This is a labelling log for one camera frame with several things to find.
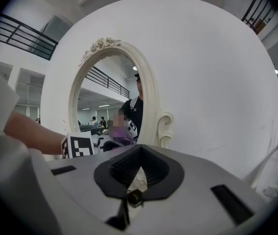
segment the white column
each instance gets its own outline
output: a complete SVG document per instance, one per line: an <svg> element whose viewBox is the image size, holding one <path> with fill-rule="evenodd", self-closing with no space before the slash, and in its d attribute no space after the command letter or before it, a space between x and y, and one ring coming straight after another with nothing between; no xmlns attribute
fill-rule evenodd
<svg viewBox="0 0 278 235"><path fill-rule="evenodd" d="M27 105L26 115L27 115L27 117L30 117L30 106L29 106L29 104Z"/></svg>
<svg viewBox="0 0 278 235"><path fill-rule="evenodd" d="M11 71L10 77L8 78L8 83L7 84L14 91L16 91L16 86L17 86L17 83L18 83L18 79L20 77L20 73L21 73L21 68L14 66L12 71Z"/></svg>

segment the ornate mirror frame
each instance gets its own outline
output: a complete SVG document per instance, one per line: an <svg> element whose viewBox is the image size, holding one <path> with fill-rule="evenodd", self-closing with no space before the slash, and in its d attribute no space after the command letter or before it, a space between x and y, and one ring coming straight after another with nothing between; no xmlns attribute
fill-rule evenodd
<svg viewBox="0 0 278 235"><path fill-rule="evenodd" d="M141 131L138 138L139 144L150 144L167 147L167 142L172 138L172 132L168 128L173 116L170 113L162 113L156 80L151 68L144 56L131 44L101 38L93 43L90 50L85 51L78 73L74 79L69 95L69 125L72 132L80 132L77 119L77 103L81 85L92 66L107 56L124 55L137 67L143 90L143 116Z"/></svg>

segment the person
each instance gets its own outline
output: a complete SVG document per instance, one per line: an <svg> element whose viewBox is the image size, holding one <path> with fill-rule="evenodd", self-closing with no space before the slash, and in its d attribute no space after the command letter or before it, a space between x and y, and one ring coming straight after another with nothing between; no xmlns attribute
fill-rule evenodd
<svg viewBox="0 0 278 235"><path fill-rule="evenodd" d="M102 120L100 121L100 125L104 127L104 129L106 129L106 121L104 120L104 117L101 117Z"/></svg>
<svg viewBox="0 0 278 235"><path fill-rule="evenodd" d="M40 150L47 155L61 155L64 135L53 132L31 118L12 111L18 95L0 75L0 133L23 142L28 148Z"/></svg>
<svg viewBox="0 0 278 235"><path fill-rule="evenodd" d="M124 120L128 120L129 126L133 129L134 139L138 138L141 130L142 114L143 114L143 92L139 73L135 74L137 78L137 89L139 96L127 100L119 109L118 114L124 115Z"/></svg>
<svg viewBox="0 0 278 235"><path fill-rule="evenodd" d="M91 125L98 126L99 122L96 120L96 117L92 117Z"/></svg>

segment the white wall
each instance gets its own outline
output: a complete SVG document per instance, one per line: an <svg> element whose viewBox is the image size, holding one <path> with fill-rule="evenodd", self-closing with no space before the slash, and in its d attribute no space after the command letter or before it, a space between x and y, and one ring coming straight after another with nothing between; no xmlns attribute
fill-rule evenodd
<svg viewBox="0 0 278 235"><path fill-rule="evenodd" d="M15 105L14 110L15 112L21 113L26 116L27 113L27 106L22 105Z"/></svg>
<svg viewBox="0 0 278 235"><path fill-rule="evenodd" d="M36 106L29 107L29 117L32 120L36 120L38 118L38 107L36 107Z"/></svg>
<svg viewBox="0 0 278 235"><path fill-rule="evenodd" d="M136 79L128 80L126 89L129 90L129 98L139 96Z"/></svg>
<svg viewBox="0 0 278 235"><path fill-rule="evenodd" d="M121 108L120 107L117 107L117 108L110 108L108 109L108 113L109 113L109 118L108 120L113 120L114 119L114 116L118 115L118 110Z"/></svg>
<svg viewBox="0 0 278 235"><path fill-rule="evenodd" d="M16 93L20 96L18 103L40 106L42 88L30 86L30 77L30 73L21 71L16 87Z"/></svg>
<svg viewBox="0 0 278 235"><path fill-rule="evenodd" d="M104 110L106 109L119 109L120 107L105 107ZM92 119L92 117L96 117L96 119L100 122L101 121L101 117L104 117L104 119L106 121L108 121L107 119L107 113L105 113L103 116L99 116L99 114L95 113L96 111L99 112L99 110L102 110L101 108L90 108L90 110L77 110L77 117L78 120L81 122L81 124L88 124L89 121Z"/></svg>
<svg viewBox="0 0 278 235"><path fill-rule="evenodd" d="M81 124L88 124L92 117L95 117L96 108L91 108L90 110L78 110L77 118Z"/></svg>
<svg viewBox="0 0 278 235"><path fill-rule="evenodd" d="M238 18L199 0L122 0L76 23L45 78L46 127L68 128L78 64L106 36L133 44L149 63L162 111L174 116L171 149L244 179L278 146L278 79L266 49Z"/></svg>
<svg viewBox="0 0 278 235"><path fill-rule="evenodd" d="M3 13L41 30L53 17L54 10L44 0L11 0Z"/></svg>
<svg viewBox="0 0 278 235"><path fill-rule="evenodd" d="M55 9L55 15L68 24L76 23L84 17L84 13L77 4L77 0L44 0Z"/></svg>
<svg viewBox="0 0 278 235"><path fill-rule="evenodd" d="M258 33L259 39L262 41L268 34L270 34L278 25L278 12L265 25L265 27Z"/></svg>
<svg viewBox="0 0 278 235"><path fill-rule="evenodd" d="M1 42L0 62L38 74L45 74L49 66L48 60Z"/></svg>
<svg viewBox="0 0 278 235"><path fill-rule="evenodd" d="M264 44L264 47L267 50L269 50L271 47L278 43L278 24L274 29L272 29L272 31L269 34L266 35L266 37L262 39L262 43Z"/></svg>

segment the balcony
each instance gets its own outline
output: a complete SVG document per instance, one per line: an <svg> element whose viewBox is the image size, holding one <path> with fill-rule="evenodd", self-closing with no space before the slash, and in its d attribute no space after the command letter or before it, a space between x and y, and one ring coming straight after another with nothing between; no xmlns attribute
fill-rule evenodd
<svg viewBox="0 0 278 235"><path fill-rule="evenodd" d="M129 98L129 90L121 86L114 79L110 78L95 66L89 70L88 74L86 75L86 79L89 79L99 85L102 85L103 87L110 89L111 91Z"/></svg>
<svg viewBox="0 0 278 235"><path fill-rule="evenodd" d="M0 15L0 42L50 60L58 42L43 32L5 14Z"/></svg>
<svg viewBox="0 0 278 235"><path fill-rule="evenodd" d="M270 0L252 0L241 20L258 34L275 15L276 11L277 9L271 4Z"/></svg>

